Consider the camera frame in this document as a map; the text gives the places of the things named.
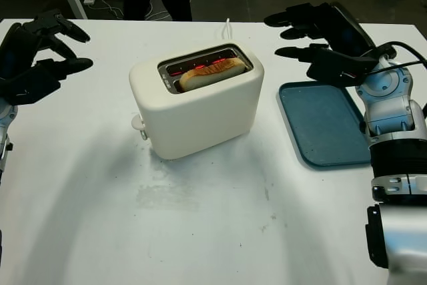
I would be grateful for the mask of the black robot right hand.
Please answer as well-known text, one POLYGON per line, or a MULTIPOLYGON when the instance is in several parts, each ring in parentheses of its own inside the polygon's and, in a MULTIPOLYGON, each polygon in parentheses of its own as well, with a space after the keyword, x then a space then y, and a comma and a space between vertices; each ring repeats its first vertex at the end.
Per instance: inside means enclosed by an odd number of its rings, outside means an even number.
POLYGON ((269 27, 287 27, 280 34, 286 40, 309 37, 325 39, 325 44, 309 47, 282 47, 275 51, 281 57, 309 63, 306 75, 335 87, 361 85, 378 64, 367 55, 375 44, 351 14, 339 3, 314 6, 304 3, 286 8, 264 19, 269 27))

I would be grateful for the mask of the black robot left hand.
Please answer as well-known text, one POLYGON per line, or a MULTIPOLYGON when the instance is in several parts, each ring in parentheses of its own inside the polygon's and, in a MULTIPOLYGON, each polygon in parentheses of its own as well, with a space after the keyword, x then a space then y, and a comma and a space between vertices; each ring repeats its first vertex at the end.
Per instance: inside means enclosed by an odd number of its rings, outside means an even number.
POLYGON ((50 49, 67 63, 76 63, 87 69, 93 63, 80 59, 56 35, 60 33, 78 42, 87 43, 90 36, 72 21, 54 9, 37 15, 26 23, 14 23, 1 43, 1 78, 11 79, 33 66, 38 52, 50 49))

